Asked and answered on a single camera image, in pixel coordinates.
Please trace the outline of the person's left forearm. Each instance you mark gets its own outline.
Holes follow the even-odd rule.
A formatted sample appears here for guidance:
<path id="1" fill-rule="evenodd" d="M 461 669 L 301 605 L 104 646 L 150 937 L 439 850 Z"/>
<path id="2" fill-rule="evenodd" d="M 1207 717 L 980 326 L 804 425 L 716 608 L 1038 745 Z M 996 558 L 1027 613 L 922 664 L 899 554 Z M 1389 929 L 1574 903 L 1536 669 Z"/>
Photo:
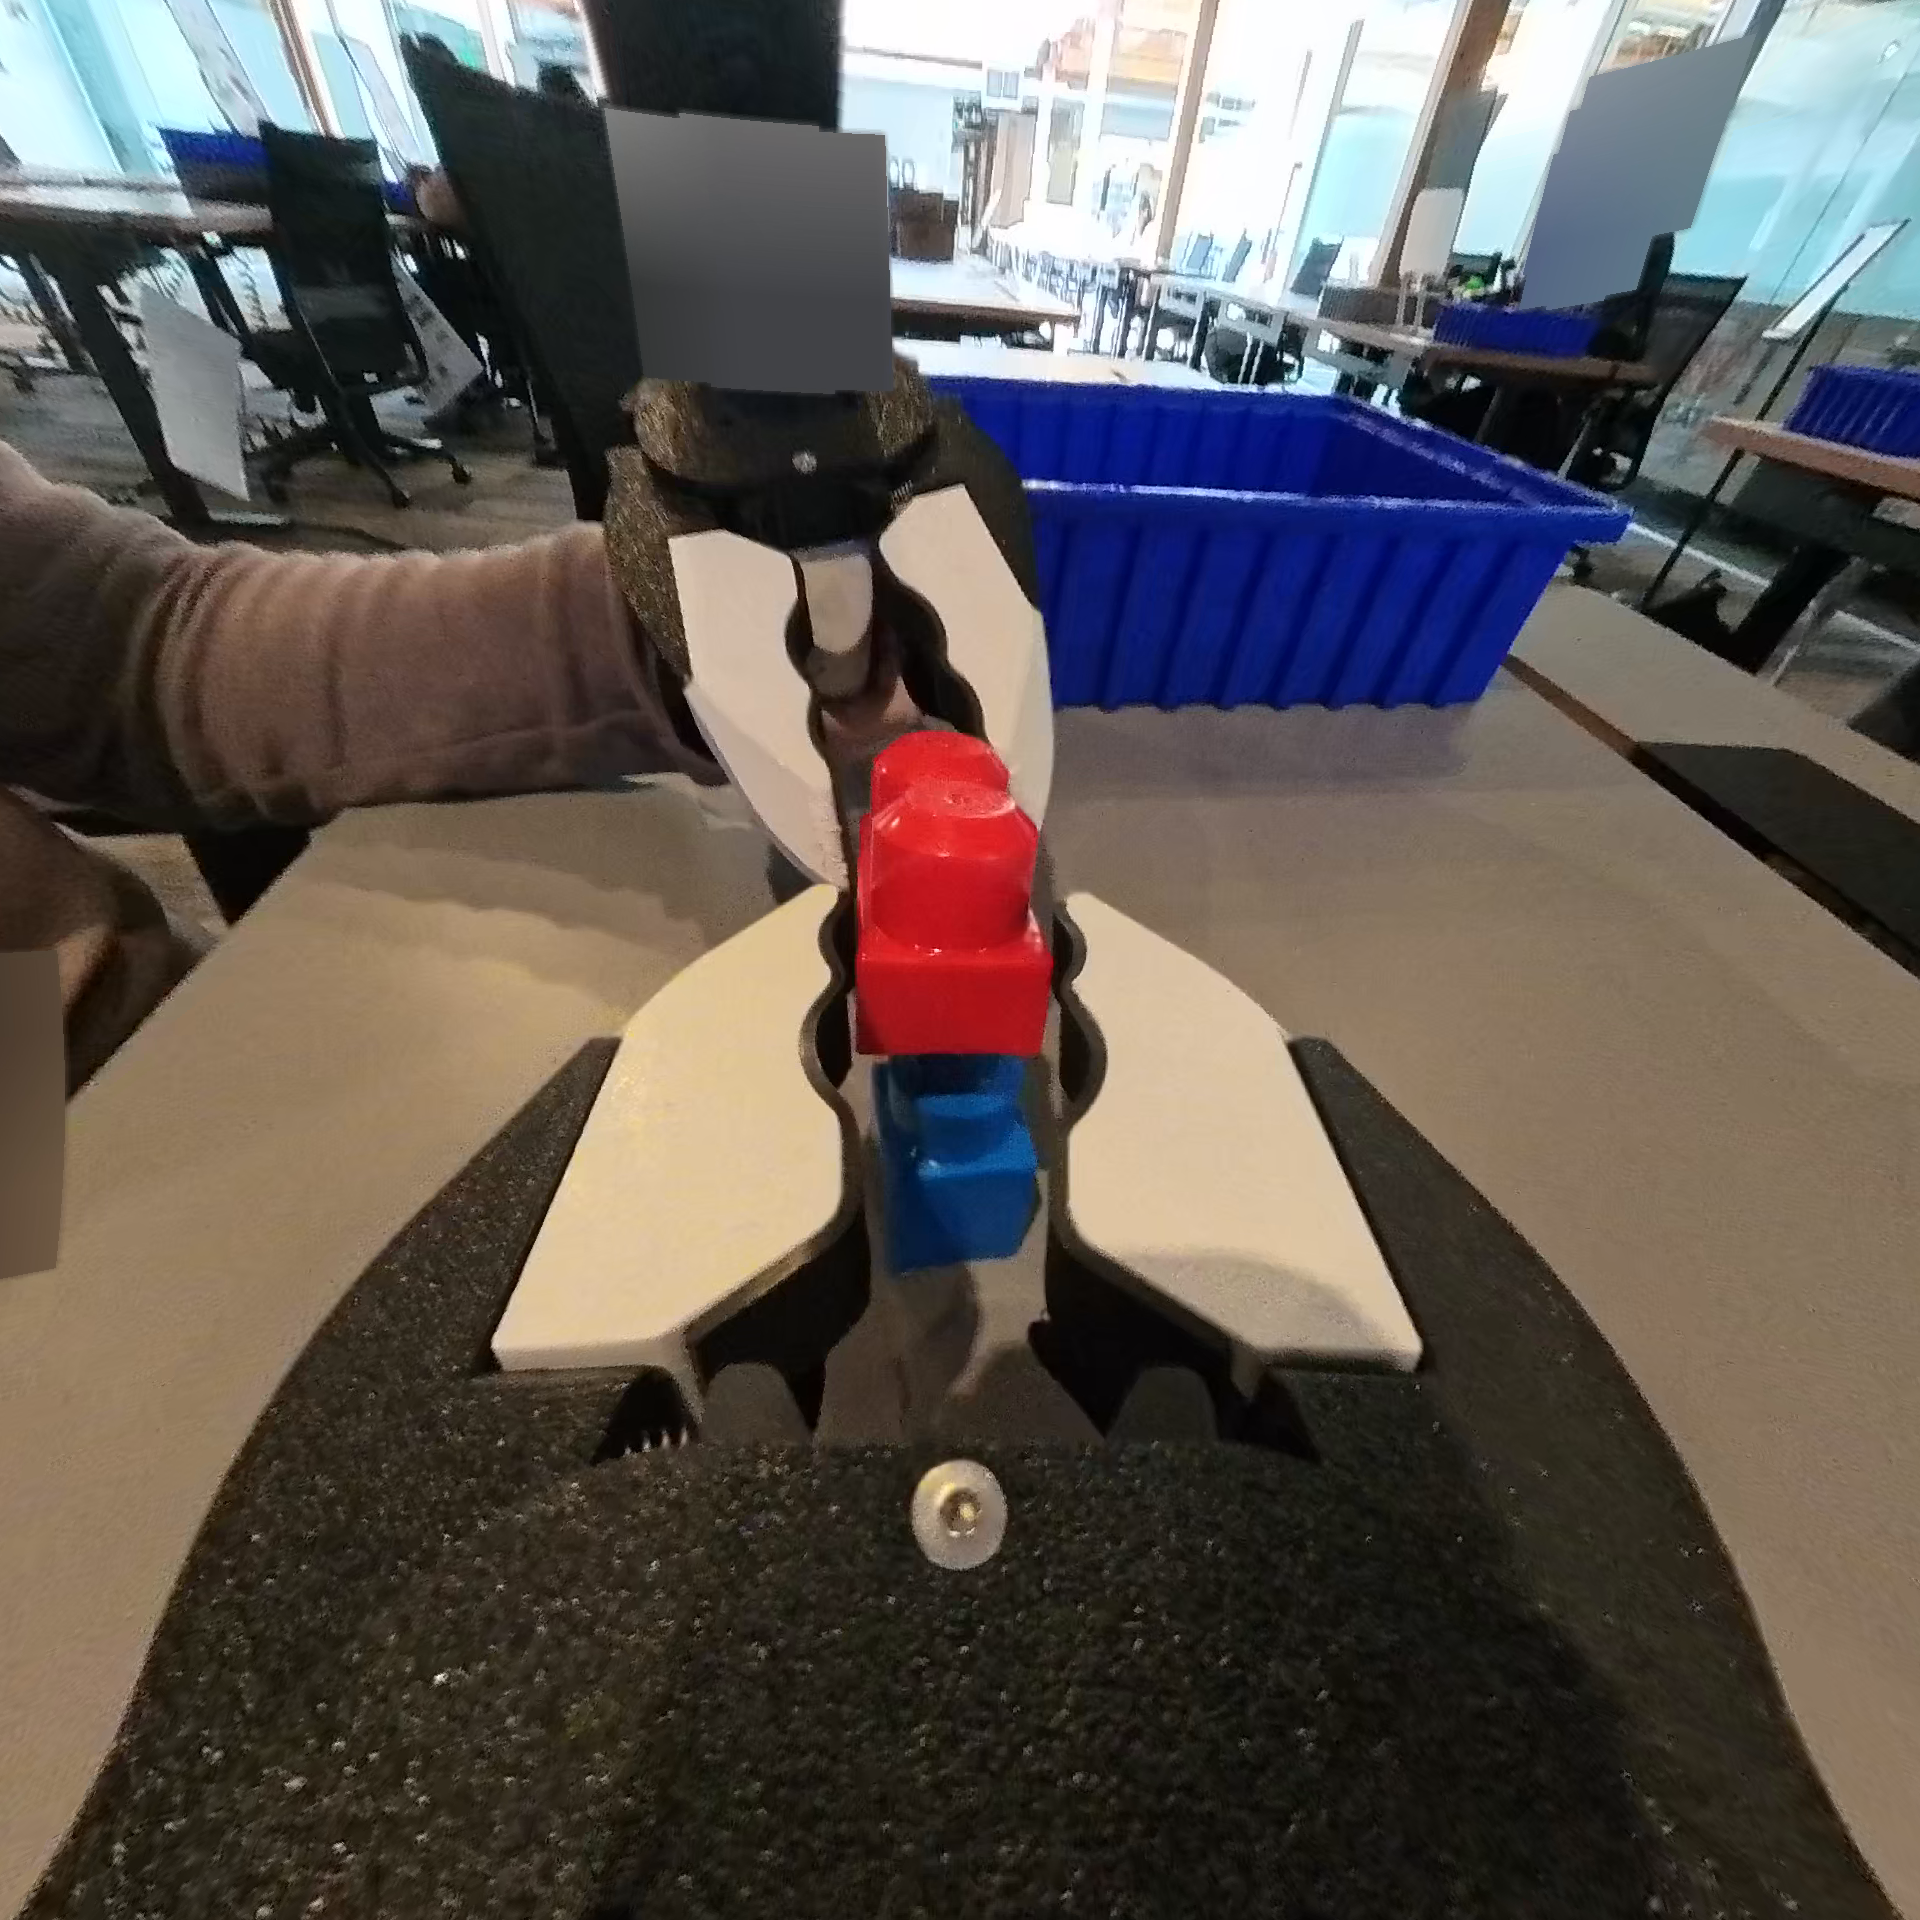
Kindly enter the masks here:
<path id="1" fill-rule="evenodd" d="M 5 856 L 29 799 L 116 822 L 342 810 L 704 774 L 583 523 L 386 558 L 195 545 L 2 451 Z"/>

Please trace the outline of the dark office desk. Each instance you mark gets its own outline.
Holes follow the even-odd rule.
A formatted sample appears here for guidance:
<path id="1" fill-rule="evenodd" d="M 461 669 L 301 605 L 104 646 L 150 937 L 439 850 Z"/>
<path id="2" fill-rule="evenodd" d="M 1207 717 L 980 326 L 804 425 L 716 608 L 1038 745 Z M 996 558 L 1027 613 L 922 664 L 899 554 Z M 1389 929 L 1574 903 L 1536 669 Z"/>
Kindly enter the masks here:
<path id="1" fill-rule="evenodd" d="M 166 184 L 5 175 L 5 253 L 24 257 L 56 288 L 79 349 L 147 467 L 159 514 L 192 537 L 277 537 L 287 533 L 291 522 L 248 507 L 213 507 L 198 482 L 176 469 L 149 379 L 109 313 L 107 291 L 132 270 L 141 249 L 198 258 L 206 241 L 267 247 L 272 233 L 272 216 L 263 206 L 195 202 Z"/>

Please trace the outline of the white paper sheet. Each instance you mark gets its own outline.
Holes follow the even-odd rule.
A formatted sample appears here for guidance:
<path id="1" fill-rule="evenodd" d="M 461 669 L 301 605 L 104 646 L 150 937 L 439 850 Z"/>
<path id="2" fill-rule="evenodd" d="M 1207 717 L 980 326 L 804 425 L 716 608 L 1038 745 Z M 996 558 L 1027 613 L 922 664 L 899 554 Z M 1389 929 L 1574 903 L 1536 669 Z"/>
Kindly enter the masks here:
<path id="1" fill-rule="evenodd" d="M 238 341 L 150 287 L 140 291 L 136 323 L 170 467 L 231 503 L 248 501 Z"/>

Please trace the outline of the blue one-stud block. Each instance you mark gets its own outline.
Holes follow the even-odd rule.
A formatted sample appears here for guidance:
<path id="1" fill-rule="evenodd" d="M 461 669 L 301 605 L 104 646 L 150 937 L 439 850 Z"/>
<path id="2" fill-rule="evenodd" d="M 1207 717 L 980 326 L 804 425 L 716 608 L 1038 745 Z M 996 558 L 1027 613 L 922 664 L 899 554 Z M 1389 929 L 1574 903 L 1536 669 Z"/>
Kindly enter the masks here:
<path id="1" fill-rule="evenodd" d="M 876 1064 L 879 1230 L 899 1277 L 1018 1253 L 1039 1194 L 1023 1072 L 1013 1055 Z"/>

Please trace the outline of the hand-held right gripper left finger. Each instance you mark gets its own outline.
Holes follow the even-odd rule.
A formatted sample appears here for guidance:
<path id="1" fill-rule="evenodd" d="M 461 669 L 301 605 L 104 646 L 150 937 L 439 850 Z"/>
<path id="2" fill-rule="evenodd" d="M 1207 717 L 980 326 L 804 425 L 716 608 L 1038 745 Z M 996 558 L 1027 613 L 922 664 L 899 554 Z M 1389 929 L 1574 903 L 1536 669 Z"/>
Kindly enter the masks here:
<path id="1" fill-rule="evenodd" d="M 815 1423 L 871 1298 L 848 901 L 808 886 L 643 1003 L 492 1335 L 504 1377 L 778 1369 Z"/>

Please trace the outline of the white board document stand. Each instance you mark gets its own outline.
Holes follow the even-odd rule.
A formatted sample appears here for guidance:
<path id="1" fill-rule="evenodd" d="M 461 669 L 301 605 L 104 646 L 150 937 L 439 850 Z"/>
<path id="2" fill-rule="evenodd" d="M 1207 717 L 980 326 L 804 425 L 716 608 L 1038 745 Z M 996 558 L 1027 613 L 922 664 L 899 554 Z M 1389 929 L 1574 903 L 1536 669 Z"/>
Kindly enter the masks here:
<path id="1" fill-rule="evenodd" d="M 1432 311 L 1448 299 L 1448 264 L 1468 190 L 1429 185 L 1407 209 L 1397 270 L 1397 323 L 1429 331 Z"/>

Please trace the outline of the small sign stand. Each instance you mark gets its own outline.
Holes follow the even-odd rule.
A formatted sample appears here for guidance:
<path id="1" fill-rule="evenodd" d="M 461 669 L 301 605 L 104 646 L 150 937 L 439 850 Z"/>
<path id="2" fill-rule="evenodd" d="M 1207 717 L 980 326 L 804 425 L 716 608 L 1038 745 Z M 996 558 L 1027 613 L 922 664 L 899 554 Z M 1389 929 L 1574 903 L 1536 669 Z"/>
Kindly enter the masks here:
<path id="1" fill-rule="evenodd" d="M 1906 218 L 1870 224 L 1847 242 L 1832 262 L 1812 277 L 1804 295 L 1798 295 L 1773 323 L 1770 323 L 1759 339 L 1764 346 L 1795 346 L 1823 317 L 1828 317 L 1838 299 L 1872 267 L 1879 257 L 1903 235 L 1910 222 Z"/>

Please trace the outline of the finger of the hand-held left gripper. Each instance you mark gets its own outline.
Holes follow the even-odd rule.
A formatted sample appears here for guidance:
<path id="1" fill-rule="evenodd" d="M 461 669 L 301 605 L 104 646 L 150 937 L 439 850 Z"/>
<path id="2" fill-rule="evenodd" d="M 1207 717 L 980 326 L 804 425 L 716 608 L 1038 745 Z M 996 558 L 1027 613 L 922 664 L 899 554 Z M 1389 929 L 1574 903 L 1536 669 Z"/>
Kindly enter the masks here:
<path id="1" fill-rule="evenodd" d="M 911 496 L 879 537 L 908 605 L 904 669 L 918 706 L 987 744 L 1014 802 L 1044 826 L 1054 706 L 1044 619 L 964 488 Z"/>
<path id="2" fill-rule="evenodd" d="M 800 606 L 791 558 L 733 533 L 675 536 L 685 702 L 706 747 L 787 861 L 844 894 L 848 854 L 812 690 L 787 650 Z"/>

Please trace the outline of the black office chair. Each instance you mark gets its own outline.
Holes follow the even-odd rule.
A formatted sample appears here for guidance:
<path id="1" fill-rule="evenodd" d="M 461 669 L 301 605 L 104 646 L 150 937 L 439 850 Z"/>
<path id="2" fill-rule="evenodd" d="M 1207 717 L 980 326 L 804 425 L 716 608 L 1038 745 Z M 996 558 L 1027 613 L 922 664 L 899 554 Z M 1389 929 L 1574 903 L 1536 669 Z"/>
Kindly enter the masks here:
<path id="1" fill-rule="evenodd" d="M 443 462 L 466 490 L 474 479 L 452 449 L 376 419 L 376 399 L 413 391 L 427 375 L 400 297 L 376 146 L 274 125 L 260 129 L 258 142 L 283 326 L 252 331 L 246 358 L 301 416 L 320 419 L 264 447 L 258 486 L 282 503 L 299 464 L 336 451 L 370 474 L 398 510 L 411 498 L 395 462 Z"/>
<path id="2" fill-rule="evenodd" d="M 1658 285 L 1650 282 L 1653 267 L 1664 270 Z M 1596 402 L 1590 437 L 1571 469 L 1582 488 L 1615 495 L 1639 475 L 1668 395 L 1742 291 L 1743 274 L 1678 273 L 1668 233 L 1650 245 L 1644 285 L 1620 306 L 1622 330 L 1615 330 L 1650 379 Z"/>

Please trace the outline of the wooden office desk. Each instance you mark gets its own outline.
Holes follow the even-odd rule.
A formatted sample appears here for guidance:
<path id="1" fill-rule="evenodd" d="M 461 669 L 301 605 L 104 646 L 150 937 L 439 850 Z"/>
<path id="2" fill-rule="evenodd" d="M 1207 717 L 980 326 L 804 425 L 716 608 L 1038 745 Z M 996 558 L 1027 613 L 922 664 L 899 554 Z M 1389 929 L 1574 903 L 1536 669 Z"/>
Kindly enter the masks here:
<path id="1" fill-rule="evenodd" d="M 1466 343 L 1438 343 L 1426 330 L 1418 328 L 1322 317 L 1308 317 L 1300 320 L 1300 330 L 1308 358 L 1346 378 L 1356 389 L 1398 393 L 1412 378 L 1431 386 L 1439 386 L 1448 378 L 1468 378 L 1491 389 L 1494 399 L 1475 434 L 1482 447 L 1501 434 L 1511 401 L 1523 391 L 1582 393 L 1587 409 L 1580 419 L 1580 434 L 1589 437 L 1598 409 L 1608 399 L 1646 393 L 1658 385 L 1654 369 L 1634 359 L 1501 353 Z"/>
<path id="2" fill-rule="evenodd" d="M 1720 647 L 1731 666 L 1776 682 L 1874 575 L 1915 585 L 1912 457 L 1735 416 L 1712 416 L 1701 433 L 1759 467 L 1743 490 L 1759 490 L 1759 506 L 1739 512 L 1787 539 L 1786 561 Z"/>

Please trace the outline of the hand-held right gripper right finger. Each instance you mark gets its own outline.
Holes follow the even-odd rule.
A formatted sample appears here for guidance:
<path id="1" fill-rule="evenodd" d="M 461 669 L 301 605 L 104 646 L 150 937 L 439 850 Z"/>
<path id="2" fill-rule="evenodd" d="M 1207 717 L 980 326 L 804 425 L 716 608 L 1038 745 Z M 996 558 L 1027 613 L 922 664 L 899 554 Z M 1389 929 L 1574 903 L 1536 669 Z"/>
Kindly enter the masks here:
<path id="1" fill-rule="evenodd" d="M 1063 1034 L 1091 1072 L 1063 1130 L 1064 1245 L 1244 1377 L 1418 1373 L 1421 1333 L 1286 1029 L 1092 894 L 1067 894 L 1063 933 Z"/>

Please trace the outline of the blue plastic bin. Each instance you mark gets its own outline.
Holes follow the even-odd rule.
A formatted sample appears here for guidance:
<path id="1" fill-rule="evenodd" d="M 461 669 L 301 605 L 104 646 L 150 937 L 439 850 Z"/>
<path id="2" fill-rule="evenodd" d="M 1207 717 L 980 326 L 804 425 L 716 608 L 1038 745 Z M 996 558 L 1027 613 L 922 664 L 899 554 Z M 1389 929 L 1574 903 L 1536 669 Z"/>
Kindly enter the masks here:
<path id="1" fill-rule="evenodd" d="M 1917 369 L 1812 369 L 1787 431 L 1892 459 L 1917 457 Z"/>
<path id="2" fill-rule="evenodd" d="M 1056 712 L 1454 710 L 1628 510 L 1334 395 L 935 375 L 1013 462 Z"/>
<path id="3" fill-rule="evenodd" d="M 238 131 L 155 129 L 180 190 L 192 202 L 267 206 L 270 162 L 258 135 Z"/>
<path id="4" fill-rule="evenodd" d="M 1438 311 L 1431 341 L 1468 353 L 1571 362 L 1590 353 L 1598 330 L 1600 318 L 1589 310 L 1455 303 Z"/>

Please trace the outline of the red two-stud block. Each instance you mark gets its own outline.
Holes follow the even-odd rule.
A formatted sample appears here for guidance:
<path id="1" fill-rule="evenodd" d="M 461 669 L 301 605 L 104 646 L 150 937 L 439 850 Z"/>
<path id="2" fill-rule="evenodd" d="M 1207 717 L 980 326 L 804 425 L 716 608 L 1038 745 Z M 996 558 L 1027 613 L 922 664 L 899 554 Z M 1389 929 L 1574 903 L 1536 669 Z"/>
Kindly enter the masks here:
<path id="1" fill-rule="evenodd" d="M 996 752 L 908 731 L 871 766 L 854 843 L 854 1045 L 877 1058 L 1039 1057 L 1051 952 L 1039 830 Z"/>

